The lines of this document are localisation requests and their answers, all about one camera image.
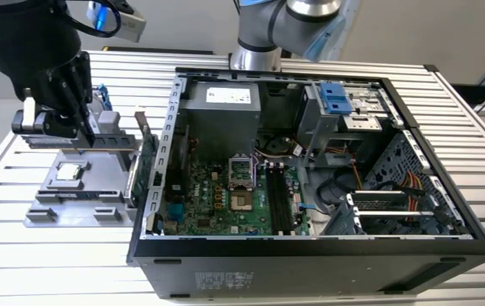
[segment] robotic arm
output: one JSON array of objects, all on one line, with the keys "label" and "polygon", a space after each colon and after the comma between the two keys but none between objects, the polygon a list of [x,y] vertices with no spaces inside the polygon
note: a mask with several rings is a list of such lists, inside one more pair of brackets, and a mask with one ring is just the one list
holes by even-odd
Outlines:
[{"label": "robotic arm", "polygon": [[[124,0],[93,0],[88,27],[70,17],[66,1],[0,0],[0,72],[23,101],[13,132],[67,138],[66,147],[85,149],[110,135],[100,139],[88,122],[90,64],[75,30],[137,41],[145,20]],[[319,60],[343,30],[339,11],[340,0],[240,0],[231,69],[279,71],[280,48]]]},{"label": "robotic arm", "polygon": [[240,0],[237,49],[229,67],[279,71],[280,48],[309,61],[331,50],[344,29],[342,0]]},{"label": "robotic arm", "polygon": [[77,145],[67,144],[79,148],[92,148],[96,137],[86,120],[89,55],[79,51],[75,30],[112,37],[121,27],[113,3],[97,2],[116,18],[112,31],[96,30],[74,20],[65,0],[0,0],[0,72],[10,78],[15,96],[23,101],[11,130],[77,139]]}]

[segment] power supply label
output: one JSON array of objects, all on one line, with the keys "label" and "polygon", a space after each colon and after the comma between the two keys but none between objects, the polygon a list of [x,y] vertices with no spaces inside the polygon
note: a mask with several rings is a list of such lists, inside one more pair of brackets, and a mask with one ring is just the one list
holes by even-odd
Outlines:
[{"label": "power supply label", "polygon": [[211,87],[207,89],[207,102],[249,104],[249,89]]},{"label": "power supply label", "polygon": [[249,289],[253,272],[196,272],[194,281],[200,290]]}]

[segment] ram slot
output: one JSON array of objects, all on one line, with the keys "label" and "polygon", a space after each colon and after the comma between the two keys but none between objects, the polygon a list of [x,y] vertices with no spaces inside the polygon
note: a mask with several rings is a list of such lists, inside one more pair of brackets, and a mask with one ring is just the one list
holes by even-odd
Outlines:
[{"label": "ram slot", "polygon": [[283,235],[288,235],[291,231],[291,211],[283,170],[265,169],[265,180],[272,233],[281,232]]}]

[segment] motherboard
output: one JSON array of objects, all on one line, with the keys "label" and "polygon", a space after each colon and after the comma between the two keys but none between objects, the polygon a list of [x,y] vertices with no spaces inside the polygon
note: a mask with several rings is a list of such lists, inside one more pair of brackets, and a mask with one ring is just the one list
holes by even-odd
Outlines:
[{"label": "motherboard", "polygon": [[[277,182],[268,180],[265,166],[252,162],[248,165],[251,168],[237,160],[224,164],[190,163],[182,212],[168,213],[166,235],[277,235],[275,225],[281,212],[287,212],[281,221],[289,227],[281,234],[308,235],[305,213],[297,207],[303,197],[295,169],[281,168],[284,188],[279,193],[271,191],[271,184]],[[232,178],[249,183],[235,186]],[[276,205],[283,203],[280,209],[271,205],[271,197]]]}]

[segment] metal case frame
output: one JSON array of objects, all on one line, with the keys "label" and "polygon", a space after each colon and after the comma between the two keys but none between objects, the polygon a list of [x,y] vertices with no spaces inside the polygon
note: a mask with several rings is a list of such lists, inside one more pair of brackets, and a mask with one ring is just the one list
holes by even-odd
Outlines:
[{"label": "metal case frame", "polygon": [[[134,261],[140,265],[158,297],[375,295],[379,292],[414,294],[485,262],[485,231],[387,78],[190,68],[177,68],[176,72],[154,174],[152,174],[153,183],[146,205],[137,211],[128,252],[128,261]],[[308,238],[292,237],[291,239],[271,240],[260,237],[244,237],[240,240],[217,237],[152,238],[142,235],[148,227],[146,223],[153,221],[152,212],[158,209],[160,189],[164,184],[164,172],[161,171],[165,171],[164,161],[168,156],[165,142],[172,137],[174,114],[185,82],[194,78],[216,81],[225,75],[229,75],[233,80],[248,82],[255,82],[260,78],[269,82],[279,80],[279,82],[303,84],[328,80],[378,82],[384,89],[386,100],[392,103],[402,116],[404,129],[411,133],[414,141],[420,147],[430,164],[430,175],[441,180],[465,219],[473,239],[355,240],[352,238],[316,237],[316,239],[308,240]],[[241,290],[203,288],[194,285],[194,282],[198,285],[198,281],[203,281],[201,273],[211,273],[219,278],[227,277],[229,273],[243,273],[249,281],[244,283]],[[370,290],[378,283],[383,283],[383,286]]]}]

